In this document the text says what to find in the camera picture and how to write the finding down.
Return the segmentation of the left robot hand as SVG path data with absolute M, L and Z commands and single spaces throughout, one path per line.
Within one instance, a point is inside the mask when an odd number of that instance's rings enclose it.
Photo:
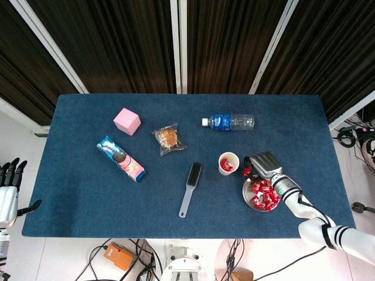
M 42 203 L 38 199 L 30 207 L 18 208 L 23 170 L 28 162 L 19 161 L 20 158 L 17 157 L 1 166 L 1 229 L 10 228 L 18 217 L 34 212 Z

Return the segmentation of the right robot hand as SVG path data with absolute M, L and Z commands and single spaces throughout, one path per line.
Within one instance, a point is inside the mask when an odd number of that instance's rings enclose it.
M 247 176 L 252 181 L 270 180 L 276 174 L 282 174 L 282 166 L 271 152 L 263 152 L 244 158 L 244 167 L 250 168 Z

